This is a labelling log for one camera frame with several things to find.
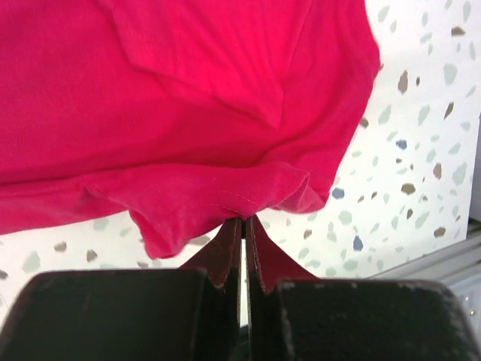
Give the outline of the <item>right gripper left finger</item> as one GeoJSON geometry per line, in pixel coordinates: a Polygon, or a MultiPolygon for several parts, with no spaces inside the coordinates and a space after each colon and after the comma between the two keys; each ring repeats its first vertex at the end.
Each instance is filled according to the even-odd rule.
{"type": "Polygon", "coordinates": [[[231,360],[239,333],[241,221],[176,269],[46,272],[1,330],[3,360],[231,360]]]}

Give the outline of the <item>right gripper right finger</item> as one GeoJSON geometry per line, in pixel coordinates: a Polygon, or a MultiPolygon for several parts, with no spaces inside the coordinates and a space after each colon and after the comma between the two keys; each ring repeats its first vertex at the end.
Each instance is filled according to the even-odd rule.
{"type": "Polygon", "coordinates": [[[424,280],[318,278],[257,217],[244,231],[253,360],[478,360],[455,295],[424,280]]]}

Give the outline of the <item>pink t shirt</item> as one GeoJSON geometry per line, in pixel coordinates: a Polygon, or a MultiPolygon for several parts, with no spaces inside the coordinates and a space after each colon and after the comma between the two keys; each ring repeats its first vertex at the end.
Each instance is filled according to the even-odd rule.
{"type": "Polygon", "coordinates": [[[379,69],[363,1],[3,1],[1,231],[318,211],[379,69]]]}

